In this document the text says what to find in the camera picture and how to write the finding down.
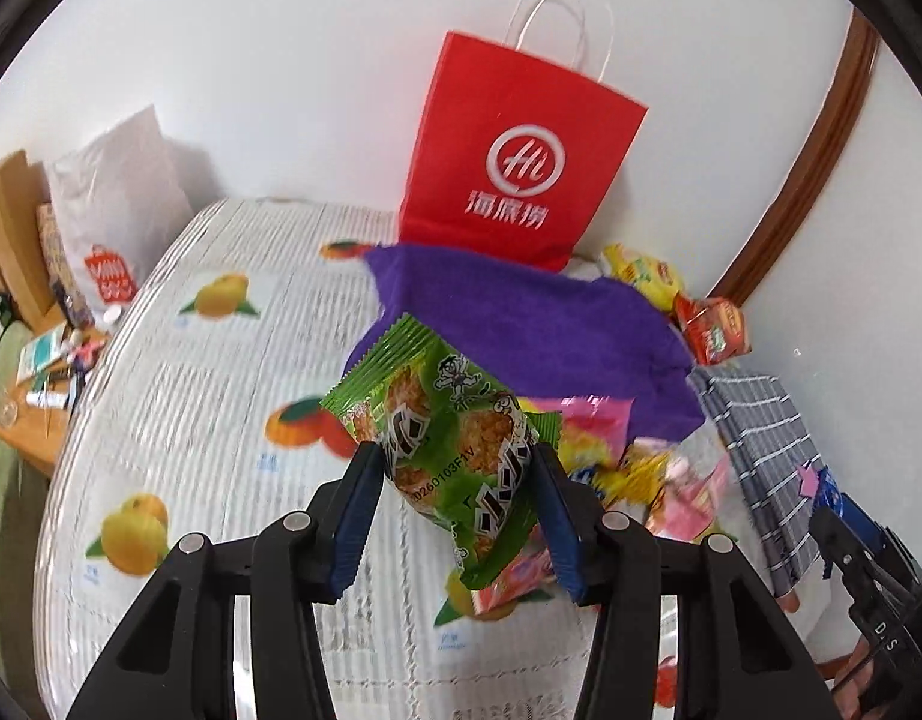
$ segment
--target white bedsheet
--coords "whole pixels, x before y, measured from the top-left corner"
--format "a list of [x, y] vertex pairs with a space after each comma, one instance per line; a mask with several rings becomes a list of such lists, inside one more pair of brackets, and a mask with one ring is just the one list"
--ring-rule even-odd
[[[320, 483], [344, 472], [320, 442], [272, 445], [264, 424], [281, 405], [324, 394], [378, 316], [363, 264], [325, 260], [320, 245], [389, 242], [393, 233], [389, 214], [228, 200], [200, 213], [165, 255], [83, 396], [51, 486], [38, 546], [35, 658], [52, 717], [64, 717], [146, 580], [85, 555], [122, 501], [157, 495], [171, 544], [191, 531], [229, 541], [304, 509]], [[259, 317], [179, 313], [231, 271], [248, 277]], [[386, 485], [354, 586], [336, 607], [317, 611], [338, 717], [573, 714], [594, 612], [557, 598], [498, 623], [435, 629], [451, 567], [450, 536]], [[255, 716], [247, 603], [239, 599], [235, 626], [240, 718]], [[676, 651], [671, 599], [664, 608], [663, 655]]]

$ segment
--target purple cloth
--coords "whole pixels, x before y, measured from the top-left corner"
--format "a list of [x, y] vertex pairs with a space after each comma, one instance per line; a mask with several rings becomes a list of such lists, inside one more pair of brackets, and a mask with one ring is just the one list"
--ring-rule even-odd
[[634, 398], [628, 437], [679, 442], [704, 421], [684, 343], [637, 291], [417, 244], [364, 255], [384, 306], [351, 368], [404, 313], [525, 397]]

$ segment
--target patterned pillow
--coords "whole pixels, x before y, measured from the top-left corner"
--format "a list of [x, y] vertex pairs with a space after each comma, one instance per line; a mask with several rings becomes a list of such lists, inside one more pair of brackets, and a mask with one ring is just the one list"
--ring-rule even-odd
[[71, 319], [78, 327], [94, 324], [88, 301], [80, 293], [67, 259], [64, 257], [61, 233], [58, 232], [58, 222], [54, 218], [54, 206], [49, 202], [37, 206], [37, 236], [40, 237], [41, 253], [44, 255], [48, 278], [52, 284], [56, 281], [61, 282], [67, 296], [71, 298], [72, 305], [69, 307]]

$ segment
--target green snack package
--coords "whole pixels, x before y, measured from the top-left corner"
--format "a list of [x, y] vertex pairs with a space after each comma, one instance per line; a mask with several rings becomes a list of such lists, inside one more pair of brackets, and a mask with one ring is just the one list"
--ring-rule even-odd
[[405, 314], [322, 400], [359, 442], [384, 449], [385, 474], [451, 531], [461, 581], [483, 589], [537, 521], [530, 446], [556, 446], [560, 413], [525, 413], [511, 391]]

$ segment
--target metal screw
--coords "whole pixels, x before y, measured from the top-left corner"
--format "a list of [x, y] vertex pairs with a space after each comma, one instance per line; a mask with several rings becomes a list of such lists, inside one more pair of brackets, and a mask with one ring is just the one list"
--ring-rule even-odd
[[713, 552], [727, 555], [728, 552], [731, 552], [731, 550], [735, 548], [735, 543], [731, 541], [728, 536], [725, 536], [724, 533], [715, 533], [714, 536], [709, 536], [708, 546]]
[[601, 523], [609, 531], [623, 531], [631, 524], [631, 520], [624, 512], [604, 512]]
[[292, 533], [296, 531], [303, 531], [304, 528], [311, 524], [311, 518], [306, 514], [306, 512], [291, 512], [285, 517], [285, 521], [282, 523], [285, 525], [286, 531], [291, 531]]
[[181, 552], [184, 552], [185, 555], [197, 552], [204, 545], [205, 537], [200, 533], [188, 533], [186, 536], [182, 536], [181, 540], [178, 542]]

